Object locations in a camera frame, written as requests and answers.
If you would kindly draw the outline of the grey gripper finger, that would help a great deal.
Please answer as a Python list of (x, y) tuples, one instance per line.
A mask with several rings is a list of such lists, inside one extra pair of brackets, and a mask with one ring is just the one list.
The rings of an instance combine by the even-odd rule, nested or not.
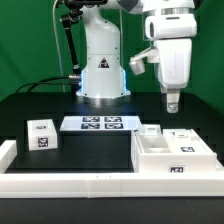
[(168, 93), (167, 94), (167, 112), (168, 113), (177, 113), (178, 112), (178, 102), (179, 102), (179, 94), (178, 93)]

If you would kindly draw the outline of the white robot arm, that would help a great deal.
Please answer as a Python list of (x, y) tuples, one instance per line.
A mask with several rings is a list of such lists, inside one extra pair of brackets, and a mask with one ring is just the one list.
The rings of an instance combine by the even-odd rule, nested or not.
[[(122, 9), (143, 17), (143, 38), (150, 47), (130, 58), (134, 74), (152, 63), (169, 113), (178, 111), (180, 90), (189, 81), (192, 38), (197, 33), (195, 0), (106, 0), (104, 9)], [(120, 64), (120, 30), (100, 14), (100, 7), (83, 7), (87, 64), (78, 96), (95, 104), (111, 103), (130, 94)]]

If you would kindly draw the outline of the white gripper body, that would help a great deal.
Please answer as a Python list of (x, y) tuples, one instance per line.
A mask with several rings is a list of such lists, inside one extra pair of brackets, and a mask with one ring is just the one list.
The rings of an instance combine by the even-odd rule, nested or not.
[(165, 89), (185, 88), (189, 81), (192, 40), (197, 33), (193, 14), (147, 16), (145, 36), (158, 51), (157, 78)]

